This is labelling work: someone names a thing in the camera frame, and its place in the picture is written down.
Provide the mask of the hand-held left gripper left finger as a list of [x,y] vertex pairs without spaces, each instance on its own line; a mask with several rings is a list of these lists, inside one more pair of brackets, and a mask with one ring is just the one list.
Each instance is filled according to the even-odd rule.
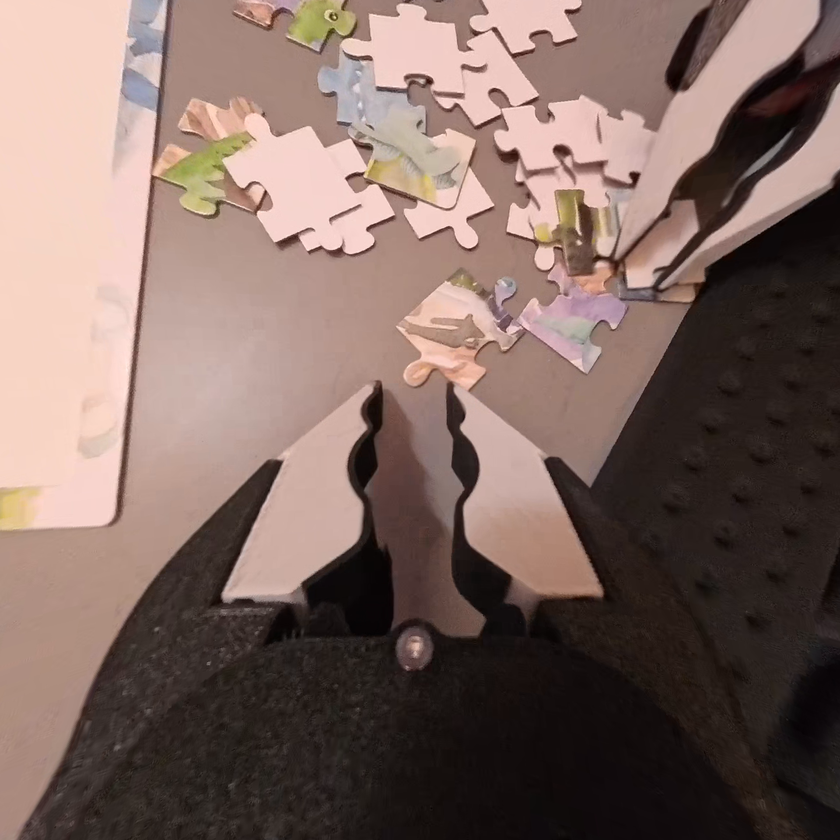
[[359,391],[302,435],[279,470],[221,591],[225,605],[347,606],[364,566],[382,558],[367,488],[378,467],[380,382]]

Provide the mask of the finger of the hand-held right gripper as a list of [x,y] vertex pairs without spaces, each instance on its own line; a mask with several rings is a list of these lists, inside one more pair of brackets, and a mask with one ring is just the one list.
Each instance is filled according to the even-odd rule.
[[819,1],[712,4],[626,208],[617,259],[627,257],[655,226],[682,178],[713,152],[738,106],[795,56],[822,14]]
[[623,259],[624,300],[692,300],[707,269],[828,193],[838,181],[839,98],[813,98],[768,121],[780,137],[730,184],[700,224],[694,198],[673,202]]

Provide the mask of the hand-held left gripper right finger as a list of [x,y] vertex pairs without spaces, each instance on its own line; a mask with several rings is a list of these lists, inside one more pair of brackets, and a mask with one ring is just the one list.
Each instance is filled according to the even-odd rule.
[[458,593],[483,617],[506,606],[531,617],[546,601],[601,601],[548,456],[459,385],[447,385],[446,421],[462,487],[451,553]]

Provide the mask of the pile of puzzle pieces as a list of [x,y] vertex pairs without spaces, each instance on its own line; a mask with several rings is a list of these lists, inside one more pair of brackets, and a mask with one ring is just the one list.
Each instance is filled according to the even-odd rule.
[[188,212],[213,217],[230,204],[255,214],[272,242],[295,238],[308,252],[369,251],[374,227],[395,217],[391,194],[412,200],[403,214],[417,239],[450,233],[473,250],[473,222],[496,207],[474,171],[476,138],[430,133],[408,88],[429,85],[436,104],[461,111],[473,129],[501,120],[492,143],[515,159],[514,182],[527,194],[525,204],[510,205],[504,233],[536,249],[535,266],[556,294],[511,315],[515,280],[487,287],[457,269],[396,326],[417,352],[403,373],[415,387],[437,372],[468,390],[486,372],[479,352],[490,343],[507,351],[524,333],[587,374],[602,353],[592,333],[617,329],[627,313],[616,242],[657,134],[638,113],[615,117],[586,96],[552,101],[548,119],[539,119],[539,92],[518,58],[534,51],[536,35],[555,46],[574,40],[580,2],[480,5],[464,45],[455,24],[411,4],[371,14],[369,38],[344,41],[317,85],[347,140],[327,146],[311,127],[274,133],[246,98],[225,108],[195,98],[178,128],[203,147],[170,144],[152,170],[183,190]]

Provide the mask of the landscape jigsaw puzzle board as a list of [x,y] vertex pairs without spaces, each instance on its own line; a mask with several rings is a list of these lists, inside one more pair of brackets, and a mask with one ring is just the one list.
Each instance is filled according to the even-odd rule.
[[1,5],[4,532],[118,516],[171,5]]

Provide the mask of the grey desk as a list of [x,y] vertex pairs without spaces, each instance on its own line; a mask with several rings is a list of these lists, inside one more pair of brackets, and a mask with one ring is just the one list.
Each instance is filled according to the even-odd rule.
[[[546,104],[580,95],[646,118],[669,100],[665,69],[688,23],[708,2],[582,2],[577,39],[534,39],[520,56]],[[231,2],[175,2],[164,71],[160,145],[192,97],[243,95],[274,131],[310,125],[322,142],[346,139],[333,100],[318,90],[322,56],[236,18]],[[166,184],[152,192],[128,461],[119,520],[93,530],[2,534],[2,838],[17,838],[67,749],[81,707],[125,619],[163,565],[267,459],[364,384],[383,386],[379,468],[368,492],[377,537],[393,562],[394,623],[419,618],[445,634],[474,635],[480,615],[450,571],[455,502],[446,380],[412,388],[417,357],[396,324],[459,267],[481,283],[512,277],[519,314],[554,287],[533,246],[507,235],[508,210],[526,193],[501,158],[493,125],[477,131],[475,173],[495,204],[472,224],[473,250],[449,231],[418,240],[401,196],[375,245],[348,257],[275,246],[255,217],[180,207]],[[603,466],[685,308],[632,304],[617,331],[601,324],[602,356],[582,374],[526,334],[508,352],[486,346],[472,393],[587,484]]]

